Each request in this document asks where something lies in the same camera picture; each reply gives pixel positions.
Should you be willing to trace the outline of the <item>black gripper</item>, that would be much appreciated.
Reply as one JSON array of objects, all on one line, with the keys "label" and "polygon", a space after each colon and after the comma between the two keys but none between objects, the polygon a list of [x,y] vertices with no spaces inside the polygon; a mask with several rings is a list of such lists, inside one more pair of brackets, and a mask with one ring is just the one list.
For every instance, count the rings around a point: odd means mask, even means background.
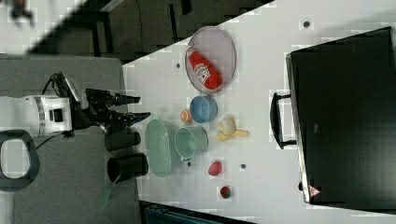
[{"label": "black gripper", "polygon": [[[110,91],[95,89],[85,90],[85,100],[85,105],[75,108],[73,128],[82,130],[91,126],[103,125],[106,134],[118,133],[125,129],[125,123],[120,113],[110,110],[111,106],[138,104],[140,102],[139,97],[121,95],[120,93],[112,94]],[[129,126],[133,126],[149,116],[149,112],[128,112],[123,117]]]}]

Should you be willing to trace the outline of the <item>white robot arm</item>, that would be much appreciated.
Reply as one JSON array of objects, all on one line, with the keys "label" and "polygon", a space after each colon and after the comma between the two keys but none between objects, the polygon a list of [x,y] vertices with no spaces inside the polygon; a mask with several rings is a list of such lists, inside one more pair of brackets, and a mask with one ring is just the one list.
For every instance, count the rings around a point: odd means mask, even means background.
[{"label": "white robot arm", "polygon": [[97,126],[106,134],[119,133],[147,119],[149,112],[121,113],[112,106],[137,104],[138,97],[95,89],[85,90],[78,101],[73,96],[31,95],[1,98],[1,129],[24,130],[33,137],[62,134]]}]

